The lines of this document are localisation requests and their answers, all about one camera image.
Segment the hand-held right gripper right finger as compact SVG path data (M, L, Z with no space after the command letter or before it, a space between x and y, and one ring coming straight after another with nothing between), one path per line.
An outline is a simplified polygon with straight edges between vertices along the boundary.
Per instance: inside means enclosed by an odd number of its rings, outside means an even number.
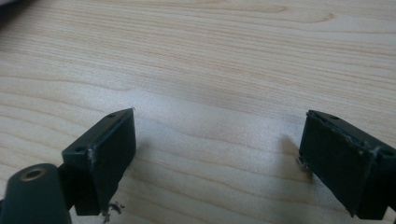
M380 220L396 212L396 148L345 120L308 111L299 159L350 215Z

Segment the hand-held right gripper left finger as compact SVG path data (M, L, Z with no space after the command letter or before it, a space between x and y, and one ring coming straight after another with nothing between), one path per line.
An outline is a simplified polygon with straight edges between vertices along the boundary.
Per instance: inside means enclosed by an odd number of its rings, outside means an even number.
M136 153L134 111L113 112L67 147L58 168L66 206L80 216L107 212Z

